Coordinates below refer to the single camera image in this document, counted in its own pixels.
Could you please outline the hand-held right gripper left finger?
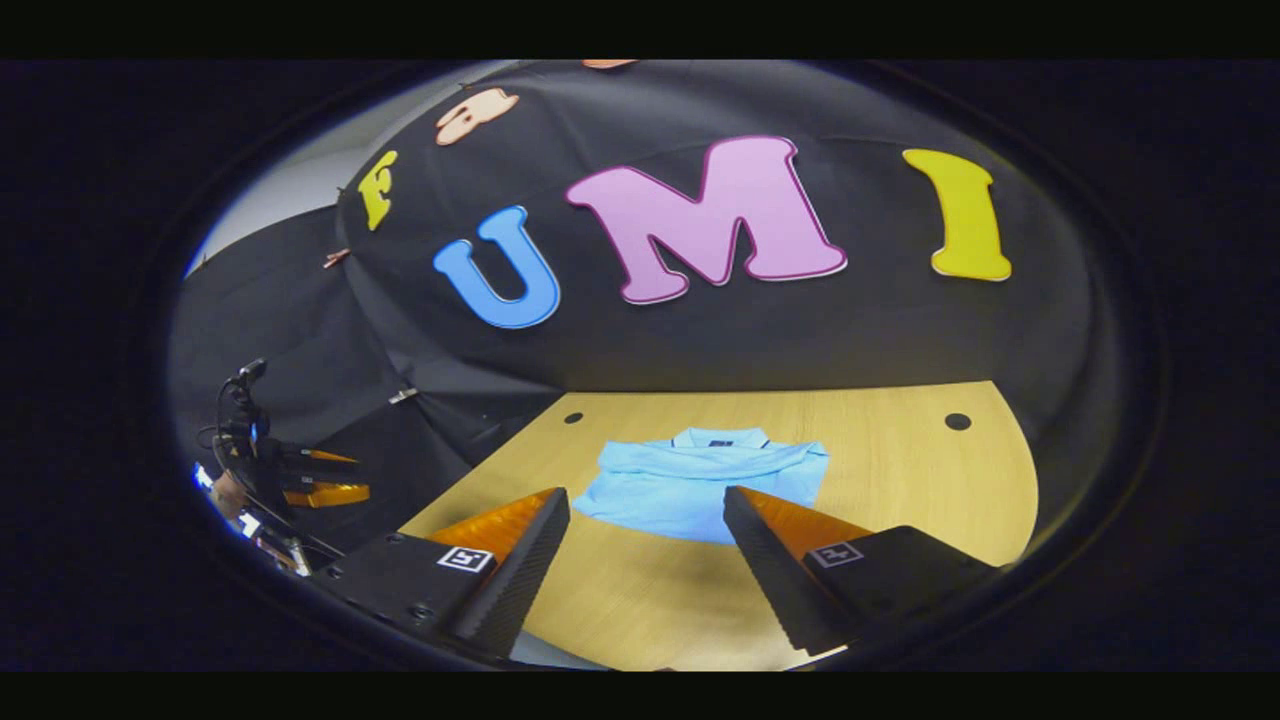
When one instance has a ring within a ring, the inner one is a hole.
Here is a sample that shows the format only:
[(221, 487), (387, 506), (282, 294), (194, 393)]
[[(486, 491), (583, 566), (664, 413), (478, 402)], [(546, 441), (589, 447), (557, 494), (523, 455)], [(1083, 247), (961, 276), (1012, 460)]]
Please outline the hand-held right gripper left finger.
[(566, 488), (552, 487), (429, 536), (392, 532), (310, 583), (402, 635), (508, 659), (570, 525)]

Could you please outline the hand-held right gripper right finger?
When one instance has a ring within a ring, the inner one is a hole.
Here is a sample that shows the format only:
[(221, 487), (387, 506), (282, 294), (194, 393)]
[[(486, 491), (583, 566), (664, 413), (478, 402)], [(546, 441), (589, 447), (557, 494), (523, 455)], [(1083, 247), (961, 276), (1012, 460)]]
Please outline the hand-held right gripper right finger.
[(1004, 570), (915, 527), (868, 530), (746, 486), (724, 491), (723, 520), (788, 642), (810, 656), (906, 638)]

